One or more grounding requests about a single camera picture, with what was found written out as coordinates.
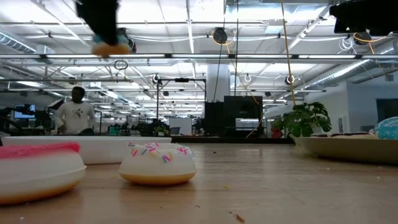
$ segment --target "white donut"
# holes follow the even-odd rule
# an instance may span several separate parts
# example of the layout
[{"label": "white donut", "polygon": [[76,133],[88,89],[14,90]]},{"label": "white donut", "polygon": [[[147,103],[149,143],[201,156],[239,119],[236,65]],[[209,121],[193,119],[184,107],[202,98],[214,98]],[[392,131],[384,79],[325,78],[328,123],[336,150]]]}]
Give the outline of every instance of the white donut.
[{"label": "white donut", "polygon": [[76,186],[86,166],[79,145],[0,147],[0,204],[37,200]]},{"label": "white donut", "polygon": [[137,184],[181,184],[197,172],[192,158],[193,152],[189,148],[177,144],[166,148],[161,144],[156,147],[133,145],[131,154],[120,165],[119,174]]}]

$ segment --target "pink object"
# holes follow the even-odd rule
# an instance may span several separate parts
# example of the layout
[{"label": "pink object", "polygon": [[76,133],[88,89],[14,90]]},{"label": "pink object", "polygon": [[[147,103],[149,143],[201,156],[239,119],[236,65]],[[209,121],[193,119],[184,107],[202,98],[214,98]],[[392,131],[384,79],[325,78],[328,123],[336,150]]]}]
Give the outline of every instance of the pink object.
[{"label": "pink object", "polygon": [[34,157],[62,151],[79,152],[79,150],[80,145],[75,142],[31,146],[3,146],[0,147],[0,159]]}]

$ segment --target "wooden table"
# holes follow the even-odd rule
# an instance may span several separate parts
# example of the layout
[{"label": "wooden table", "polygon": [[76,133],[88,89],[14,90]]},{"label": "wooden table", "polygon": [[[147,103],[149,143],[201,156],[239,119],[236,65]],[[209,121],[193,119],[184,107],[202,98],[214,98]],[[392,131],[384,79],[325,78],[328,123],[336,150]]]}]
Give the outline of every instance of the wooden table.
[{"label": "wooden table", "polygon": [[185,185],[131,185],[117,164],[89,166],[69,193],[0,207],[0,223],[239,223],[235,213],[258,224],[398,223],[398,167],[326,161],[284,145],[188,146],[198,173]]}]

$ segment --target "man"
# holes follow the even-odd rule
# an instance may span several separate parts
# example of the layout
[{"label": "man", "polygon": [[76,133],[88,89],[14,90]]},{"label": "man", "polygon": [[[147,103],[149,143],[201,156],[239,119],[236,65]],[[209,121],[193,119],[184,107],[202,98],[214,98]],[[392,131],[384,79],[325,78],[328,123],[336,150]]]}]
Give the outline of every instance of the man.
[{"label": "man", "polygon": [[85,90],[76,86],[72,89],[72,102],[63,104],[57,111],[55,122],[63,134],[80,134],[81,131],[93,128],[94,109],[82,101]]}]

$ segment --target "white plate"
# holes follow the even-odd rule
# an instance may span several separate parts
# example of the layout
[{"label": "white plate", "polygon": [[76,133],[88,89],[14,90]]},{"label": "white plate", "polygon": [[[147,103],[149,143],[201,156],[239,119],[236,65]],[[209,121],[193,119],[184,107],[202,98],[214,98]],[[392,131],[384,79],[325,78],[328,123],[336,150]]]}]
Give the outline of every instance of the white plate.
[{"label": "white plate", "polygon": [[398,164],[398,140],[297,138],[298,144],[320,157]]}]

